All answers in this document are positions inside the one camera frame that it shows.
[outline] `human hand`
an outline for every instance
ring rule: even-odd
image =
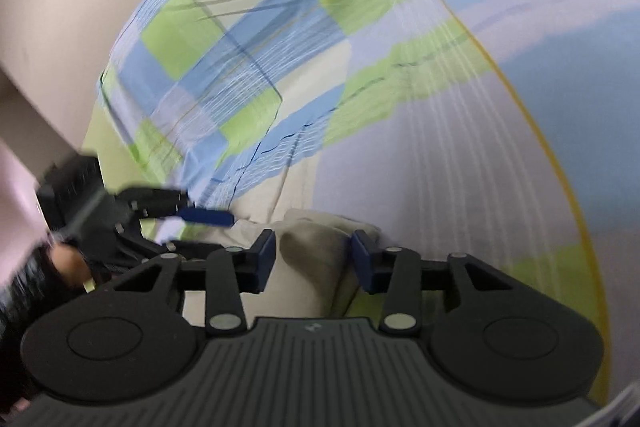
[[[91,279],[91,270],[76,248],[69,245],[53,245],[49,257],[69,288],[82,287]]]

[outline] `patterned blanket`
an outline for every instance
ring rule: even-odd
[[[640,377],[640,0],[144,0],[99,83],[147,178],[469,251]]]

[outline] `logo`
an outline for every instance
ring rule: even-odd
[[[320,331],[322,329],[322,325],[316,323],[313,324],[308,324],[305,326],[305,330],[309,331],[310,333],[316,333],[317,331]]]

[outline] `blue handle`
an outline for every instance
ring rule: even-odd
[[[181,217],[189,223],[202,223],[203,225],[211,225],[212,227],[232,227],[236,222],[236,218],[231,212],[197,208],[196,206],[183,208],[178,212],[178,217]]]
[[[368,243],[370,239],[362,230],[356,230],[351,235],[351,257],[358,283],[364,291],[370,293],[373,290],[373,266]]]
[[[276,235],[271,230],[263,230],[251,248],[258,253],[258,290],[264,291],[276,262]]]

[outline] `black sleeve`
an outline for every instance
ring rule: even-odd
[[[77,294],[51,264],[47,247],[36,248],[13,280],[0,289],[0,413],[6,414],[20,398],[33,394],[20,360],[24,332]]]

